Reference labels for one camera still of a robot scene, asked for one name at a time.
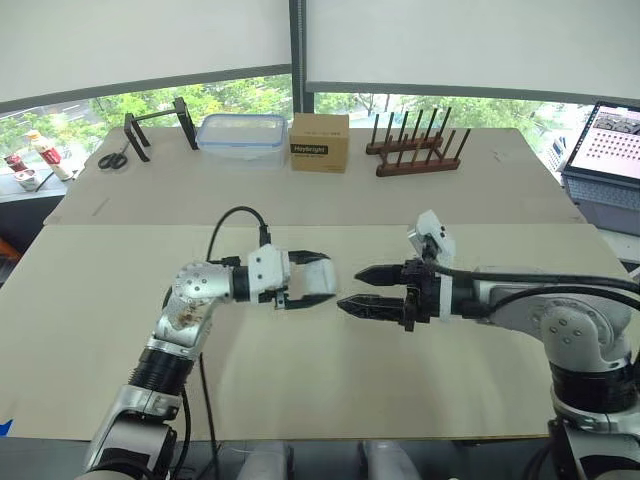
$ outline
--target window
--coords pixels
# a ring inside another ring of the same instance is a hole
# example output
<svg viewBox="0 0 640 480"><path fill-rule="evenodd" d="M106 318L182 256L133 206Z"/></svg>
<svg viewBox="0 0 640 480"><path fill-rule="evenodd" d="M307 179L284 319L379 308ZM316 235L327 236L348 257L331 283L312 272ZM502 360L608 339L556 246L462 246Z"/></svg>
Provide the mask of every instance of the window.
<svg viewBox="0 0 640 480"><path fill-rule="evenodd" d="M30 168L48 168L29 148L26 133L39 130L51 138L64 158L84 164L109 130L122 128L125 113L141 115L172 107L183 97L196 125L216 112L272 113L292 118L291 75L161 88L60 103L0 114L0 154L17 153ZM175 116L145 120L145 126L179 126ZM0 173L11 170L0 162Z"/></svg>
<svg viewBox="0 0 640 480"><path fill-rule="evenodd" d="M593 105L501 98L423 97L371 93L318 93L315 95L316 113L348 113L352 127L372 127L375 114L381 112L386 112L384 116L381 115L382 125L387 125L390 112L396 112L393 123L394 126L400 127L404 117L399 113L407 110L410 111L407 124L413 125L420 109L431 112L434 108L439 108L444 112L447 107L451 107L451 116L447 122L450 127L517 128L540 161L552 172L555 172L559 166L558 158L568 155L573 150L593 109ZM442 116L436 120L436 124L441 119ZM424 117L421 125L426 126ZM563 146L563 151L558 156L555 152Z"/></svg>

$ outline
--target plastic food container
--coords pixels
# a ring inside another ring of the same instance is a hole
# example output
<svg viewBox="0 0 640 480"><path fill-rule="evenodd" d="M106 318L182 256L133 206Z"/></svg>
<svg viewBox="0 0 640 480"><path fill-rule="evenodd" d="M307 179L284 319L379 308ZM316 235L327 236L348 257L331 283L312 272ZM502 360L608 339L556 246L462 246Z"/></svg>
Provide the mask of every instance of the plastic food container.
<svg viewBox="0 0 640 480"><path fill-rule="evenodd" d="M204 119L196 142L225 167L276 170L287 157L286 136L281 115L216 113Z"/></svg>

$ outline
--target black cable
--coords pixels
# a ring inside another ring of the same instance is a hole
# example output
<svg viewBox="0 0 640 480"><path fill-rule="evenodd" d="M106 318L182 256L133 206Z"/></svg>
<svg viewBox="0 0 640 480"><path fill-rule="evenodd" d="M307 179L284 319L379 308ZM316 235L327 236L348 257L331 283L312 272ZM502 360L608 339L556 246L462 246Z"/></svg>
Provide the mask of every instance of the black cable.
<svg viewBox="0 0 640 480"><path fill-rule="evenodd" d="M209 397L209 386L207 385L207 375L204 371L204 357L200 353L198 358L198 367L200 369L200 381L202 383L202 393L204 394L204 405L207 410L207 423L209 424L209 437L211 443L211 458L216 465L216 472L218 470L218 447L216 441L216 429L213 424L213 410L211 408L211 398Z"/></svg>
<svg viewBox="0 0 640 480"><path fill-rule="evenodd" d="M134 462L133 460L127 460L124 458L113 459L113 460L105 460L104 462L99 463L95 467L91 468L89 472L97 472L99 470L111 470L114 471L113 468L130 468L135 470L136 472L142 474L147 478L147 480L160 480L156 475L149 470L145 465L141 463Z"/></svg>
<svg viewBox="0 0 640 480"><path fill-rule="evenodd" d="M594 297L607 298L619 303L623 303L635 310L640 311L640 301L629 298L626 295L618 292L612 292L611 290L605 290L603 288L582 287L576 285L557 285L551 287L538 287L530 288L528 290L522 290L521 292L514 293L507 297L498 300L492 307L489 308L487 316L493 315L496 311L500 310L504 306L520 300L522 298L533 297L535 295L547 295L553 293L578 293L582 295L591 295Z"/></svg>
<svg viewBox="0 0 640 480"><path fill-rule="evenodd" d="M222 447L222 444L218 445L218 451L220 451L220 447ZM215 476L216 476L216 478L220 478L219 470L218 470L217 458L218 458L218 457L217 457L217 455L216 455L216 458L212 458L211 460L209 460L209 463L207 463L207 464L204 466L204 468L202 469L202 471L198 474L198 476L197 476L194 480L203 480L203 479L204 479L204 477L205 477L205 475L206 475L207 473L209 473L209 471L214 467L214 465L215 465L215 467L216 467L216 470L215 470Z"/></svg>
<svg viewBox="0 0 640 480"><path fill-rule="evenodd" d="M34 192L40 191L40 189L44 186L45 183L47 183L47 180L49 180L53 176L54 173L55 172L51 172L49 175L47 175L47 177L42 181L42 183L40 185L38 185L38 187L34 190Z"/></svg>
<svg viewBox="0 0 640 480"><path fill-rule="evenodd" d="M222 224L224 223L224 221L229 218L231 215L233 215L236 212L247 212L250 213L251 215L253 215L254 217L256 217L256 220L258 220L258 223L260 223L260 245L264 245L264 243L269 243L270 239L268 239L268 241L263 242L263 231L266 231L267 224L264 222L264 219L262 218L262 215L260 215L257 211L255 211L253 208L251 207L246 207L244 205L240 205L238 207L233 207L230 210L227 210L227 212L222 215L222 217L220 217L220 220L218 220L218 223L216 224L215 228L213 229L213 234L211 235L211 240L209 240L209 248L207 248L207 256L205 258L205 260L208 262L209 260L211 260L211 252L213 251L213 242L215 242L216 237L218 236L218 231L220 230L220 227L222 227Z"/></svg>
<svg viewBox="0 0 640 480"><path fill-rule="evenodd" d="M189 408L187 390L182 387L182 391L180 393L182 395L182 407L184 408L184 441L182 443L180 457L178 457L178 461L173 470L173 476L171 477L173 478L173 480L178 479L178 475L180 474L182 465L184 465L184 461L186 460L187 454L189 453L189 443L191 442L191 409Z"/></svg>
<svg viewBox="0 0 640 480"><path fill-rule="evenodd" d="M548 442L531 457L522 472L522 480L539 480L542 465L550 451L551 442Z"/></svg>
<svg viewBox="0 0 640 480"><path fill-rule="evenodd" d="M435 273L460 279L486 280L489 282L580 284L617 288L640 295L640 285L627 280L620 280L619 278L600 277L595 275L565 275L556 273L471 272L468 270L456 270L453 268L443 267L431 260L426 260L425 263Z"/></svg>
<svg viewBox="0 0 640 480"><path fill-rule="evenodd" d="M224 221L229 218L231 215L233 215L236 212L247 212L250 213L251 215L253 215L256 220L258 220L258 223L260 224L259 226L259 230L260 230L260 238L259 238L259 243L260 246L265 245L266 243L271 243L271 235L269 234L269 227L267 226L267 224L265 223L264 219L262 218L262 215L260 215L256 210L254 210L251 207L247 207L245 205L239 205L237 207L233 207L229 210L227 210L222 217L220 217L220 219L218 220L218 222L216 223L215 228L213 229L213 233L211 234L211 239L209 240L209 247L207 248L207 256L205 257L205 260L208 262L209 260L211 260L211 253L213 251L213 244L216 241L216 238L218 236L218 232L220 231L220 228L222 227L222 224L224 223ZM215 425L213 423L213 409L211 408L211 398L209 397L209 387L207 385L207 375L205 372L205 368L204 368L204 356L202 355L202 352L200 353L199 357L198 357L198 367L199 367L199 371L200 371L200 382L202 383L202 392L204 394L204 405L205 405L205 409L207 411L207 423L209 425L209 437L210 437L210 443L211 443L211 465L215 466L215 477L219 478L220 476L220 468L219 468L219 463L218 463L218 445L217 445L217 441L216 441L216 430L215 430Z"/></svg>

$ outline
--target bottle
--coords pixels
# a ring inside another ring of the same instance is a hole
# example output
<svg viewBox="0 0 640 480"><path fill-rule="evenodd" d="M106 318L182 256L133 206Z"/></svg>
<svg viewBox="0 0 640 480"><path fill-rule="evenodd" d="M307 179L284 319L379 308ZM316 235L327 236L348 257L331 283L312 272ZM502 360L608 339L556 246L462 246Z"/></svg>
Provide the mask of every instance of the bottle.
<svg viewBox="0 0 640 480"><path fill-rule="evenodd" d="M31 140L33 149L49 164L53 173L55 173L60 180L64 181L73 177L71 168L62 162L62 157L51 140L40 135L40 132L37 130L28 131L27 137Z"/></svg>
<svg viewBox="0 0 640 480"><path fill-rule="evenodd" d="M18 155L17 153L12 153L11 155L4 157L4 161L7 162L9 168L11 168L11 170L13 170L14 172L21 172L27 169L27 166L24 164L22 158L20 158L20 155Z"/></svg>

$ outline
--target black rubber joint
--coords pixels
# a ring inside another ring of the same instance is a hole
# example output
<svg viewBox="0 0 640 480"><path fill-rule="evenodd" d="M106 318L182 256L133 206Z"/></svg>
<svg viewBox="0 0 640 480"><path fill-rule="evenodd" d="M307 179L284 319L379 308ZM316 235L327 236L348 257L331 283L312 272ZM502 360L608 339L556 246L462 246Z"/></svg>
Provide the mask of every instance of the black rubber joint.
<svg viewBox="0 0 640 480"><path fill-rule="evenodd" d="M636 401L633 366L610 372L572 372L550 364L553 388L567 405L594 413L616 413L632 407Z"/></svg>
<svg viewBox="0 0 640 480"><path fill-rule="evenodd" d="M167 395L179 395L187 381L193 362L160 350L145 348L129 385Z"/></svg>

